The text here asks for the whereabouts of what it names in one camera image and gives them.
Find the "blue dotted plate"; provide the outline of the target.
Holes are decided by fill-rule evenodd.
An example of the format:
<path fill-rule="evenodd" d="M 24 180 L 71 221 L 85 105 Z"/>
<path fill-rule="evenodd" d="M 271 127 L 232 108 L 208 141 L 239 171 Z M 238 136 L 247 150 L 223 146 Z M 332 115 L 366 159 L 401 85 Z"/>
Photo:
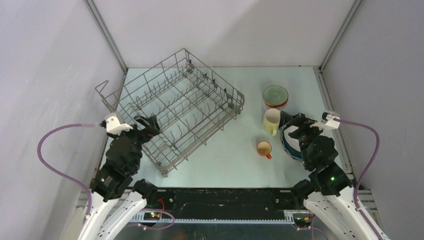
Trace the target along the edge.
<path fill-rule="evenodd" d="M 281 142 L 284 151 L 294 160 L 302 162 L 302 154 L 299 145 L 299 140 L 292 138 L 286 131 L 281 132 Z"/>

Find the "yellow mug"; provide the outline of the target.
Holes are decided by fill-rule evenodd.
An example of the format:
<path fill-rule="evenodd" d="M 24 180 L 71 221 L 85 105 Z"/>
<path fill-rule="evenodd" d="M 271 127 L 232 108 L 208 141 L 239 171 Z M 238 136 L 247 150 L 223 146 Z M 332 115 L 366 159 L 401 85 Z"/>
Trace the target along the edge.
<path fill-rule="evenodd" d="M 263 130 L 271 136 L 276 136 L 281 121 L 281 111 L 270 108 L 265 111 L 262 121 Z"/>

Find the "orange bowl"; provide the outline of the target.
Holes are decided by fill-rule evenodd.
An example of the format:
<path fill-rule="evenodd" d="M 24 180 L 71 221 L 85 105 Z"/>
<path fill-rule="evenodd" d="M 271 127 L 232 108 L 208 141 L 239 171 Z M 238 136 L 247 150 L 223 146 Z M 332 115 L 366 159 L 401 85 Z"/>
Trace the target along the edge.
<path fill-rule="evenodd" d="M 284 106 L 286 106 L 287 103 L 288 103 L 288 101 L 285 101 L 285 102 L 283 102 L 281 104 L 277 104 L 277 105 L 271 105 L 268 102 L 264 101 L 263 105 L 267 109 L 280 109 L 280 108 L 283 108 Z"/>

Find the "pale green cup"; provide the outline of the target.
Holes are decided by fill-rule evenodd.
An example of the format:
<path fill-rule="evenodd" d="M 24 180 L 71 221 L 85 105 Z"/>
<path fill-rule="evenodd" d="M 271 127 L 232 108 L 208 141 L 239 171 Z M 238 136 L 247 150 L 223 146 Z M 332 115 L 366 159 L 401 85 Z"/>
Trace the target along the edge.
<path fill-rule="evenodd" d="M 262 92 L 262 99 L 270 105 L 279 105 L 288 101 L 288 91 L 279 85 L 271 85 L 266 87 Z"/>

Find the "small orange cup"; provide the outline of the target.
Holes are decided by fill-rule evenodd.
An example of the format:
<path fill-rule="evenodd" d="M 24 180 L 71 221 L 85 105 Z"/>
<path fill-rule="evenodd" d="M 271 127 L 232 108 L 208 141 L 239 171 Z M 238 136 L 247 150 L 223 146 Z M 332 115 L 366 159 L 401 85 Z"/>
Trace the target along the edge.
<path fill-rule="evenodd" d="M 260 156 L 266 157 L 269 160 L 272 159 L 272 146 L 268 141 L 260 141 L 256 146 L 256 151 Z"/>

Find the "grey wire dish rack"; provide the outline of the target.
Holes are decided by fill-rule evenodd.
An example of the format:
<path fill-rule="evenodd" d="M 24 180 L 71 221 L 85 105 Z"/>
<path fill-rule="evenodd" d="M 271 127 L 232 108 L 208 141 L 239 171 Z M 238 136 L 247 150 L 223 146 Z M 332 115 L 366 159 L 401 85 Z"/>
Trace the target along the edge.
<path fill-rule="evenodd" d="M 95 87 L 108 110 L 128 124 L 156 116 L 159 136 L 143 146 L 163 177 L 243 110 L 245 96 L 211 67 L 182 48 L 149 69 L 127 73 L 118 89 Z"/>

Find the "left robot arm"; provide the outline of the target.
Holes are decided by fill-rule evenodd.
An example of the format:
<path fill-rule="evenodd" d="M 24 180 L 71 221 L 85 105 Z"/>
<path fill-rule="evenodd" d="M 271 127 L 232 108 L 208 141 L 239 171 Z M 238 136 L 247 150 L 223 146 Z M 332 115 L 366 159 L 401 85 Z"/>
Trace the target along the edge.
<path fill-rule="evenodd" d="M 120 113 L 112 112 L 98 124 L 105 128 L 112 142 L 105 153 L 105 164 L 97 171 L 90 187 L 84 187 L 87 204 L 78 235 L 80 240 L 113 240 L 137 211 L 153 208 L 158 202 L 158 194 L 151 185 L 145 190 L 135 188 L 107 219 L 140 169 L 143 144 L 161 132 L 154 114 L 136 115 L 134 120 L 135 124 L 127 124 Z"/>

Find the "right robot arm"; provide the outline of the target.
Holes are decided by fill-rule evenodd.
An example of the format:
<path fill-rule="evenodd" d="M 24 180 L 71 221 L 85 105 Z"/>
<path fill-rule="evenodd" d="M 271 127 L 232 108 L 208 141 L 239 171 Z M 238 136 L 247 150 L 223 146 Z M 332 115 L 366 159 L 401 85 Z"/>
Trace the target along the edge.
<path fill-rule="evenodd" d="M 358 197 L 361 180 L 353 183 L 347 173 L 335 163 L 339 155 L 333 138 L 324 131 L 336 130 L 340 124 L 360 126 L 372 131 L 376 146 L 366 169 L 373 163 L 380 147 L 380 136 L 372 127 L 343 120 L 332 111 L 325 111 L 321 120 L 313 120 L 303 113 L 280 113 L 279 129 L 285 152 L 302 162 L 309 179 L 291 187 L 291 204 L 306 208 L 319 218 L 340 240 L 387 240 Z"/>

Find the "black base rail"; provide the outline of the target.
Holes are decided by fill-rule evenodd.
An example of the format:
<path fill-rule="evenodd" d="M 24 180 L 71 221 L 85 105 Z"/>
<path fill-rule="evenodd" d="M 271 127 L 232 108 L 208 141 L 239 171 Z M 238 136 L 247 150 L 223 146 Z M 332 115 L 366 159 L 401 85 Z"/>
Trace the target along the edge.
<path fill-rule="evenodd" d="M 159 188 L 147 207 L 177 221 L 276 222 L 307 209 L 288 188 Z"/>

